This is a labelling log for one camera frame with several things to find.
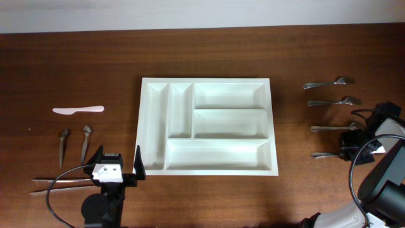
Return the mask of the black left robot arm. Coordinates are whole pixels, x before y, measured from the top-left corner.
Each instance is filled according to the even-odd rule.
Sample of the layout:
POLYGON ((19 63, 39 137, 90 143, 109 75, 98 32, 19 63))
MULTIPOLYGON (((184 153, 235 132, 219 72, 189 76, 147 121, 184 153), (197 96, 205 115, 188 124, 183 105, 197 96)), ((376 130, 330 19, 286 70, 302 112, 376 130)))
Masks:
POLYGON ((81 207, 85 227, 120 228, 128 187, 137 186, 135 174, 124 174, 123 157, 119 153, 104 153, 99 146, 85 164, 84 173, 101 190, 88 196, 81 207))

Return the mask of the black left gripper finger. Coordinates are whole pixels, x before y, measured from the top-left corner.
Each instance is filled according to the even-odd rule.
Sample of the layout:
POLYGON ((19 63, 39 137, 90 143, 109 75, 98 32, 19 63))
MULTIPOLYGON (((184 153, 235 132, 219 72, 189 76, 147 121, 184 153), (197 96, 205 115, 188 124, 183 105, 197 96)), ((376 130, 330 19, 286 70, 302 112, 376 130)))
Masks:
POLYGON ((100 145, 96 152, 88 160, 87 165, 94 165, 101 162, 103 156, 103 145, 100 145))
POLYGON ((136 146, 135 150, 135 158, 134 158, 134 165, 133 168, 135 170, 135 176, 137 180, 144 181, 146 180, 146 171, 144 168, 144 164, 142 161, 140 146, 136 146))

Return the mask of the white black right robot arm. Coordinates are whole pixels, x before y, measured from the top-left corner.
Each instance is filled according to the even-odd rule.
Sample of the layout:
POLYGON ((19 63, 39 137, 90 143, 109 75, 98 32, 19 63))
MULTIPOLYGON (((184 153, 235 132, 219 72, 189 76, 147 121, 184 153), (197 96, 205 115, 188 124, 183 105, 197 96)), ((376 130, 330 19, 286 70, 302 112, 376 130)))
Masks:
MULTIPOLYGON (((377 104, 363 129, 339 137, 340 158, 351 165, 385 157, 352 192, 365 225, 377 217, 387 225, 404 225, 404 121, 394 103, 377 104)), ((141 103, 134 173, 158 176, 208 176, 234 179, 277 177, 273 113, 269 105, 246 108, 198 106, 175 108, 169 101, 141 103)))

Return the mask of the white cutlery tray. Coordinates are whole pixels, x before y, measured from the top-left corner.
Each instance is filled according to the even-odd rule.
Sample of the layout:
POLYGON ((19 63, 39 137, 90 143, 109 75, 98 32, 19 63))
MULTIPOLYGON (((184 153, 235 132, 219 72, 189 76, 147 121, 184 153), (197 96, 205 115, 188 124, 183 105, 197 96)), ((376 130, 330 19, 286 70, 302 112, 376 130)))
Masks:
POLYGON ((136 144, 147 175, 278 175, 268 79, 144 78, 136 144))

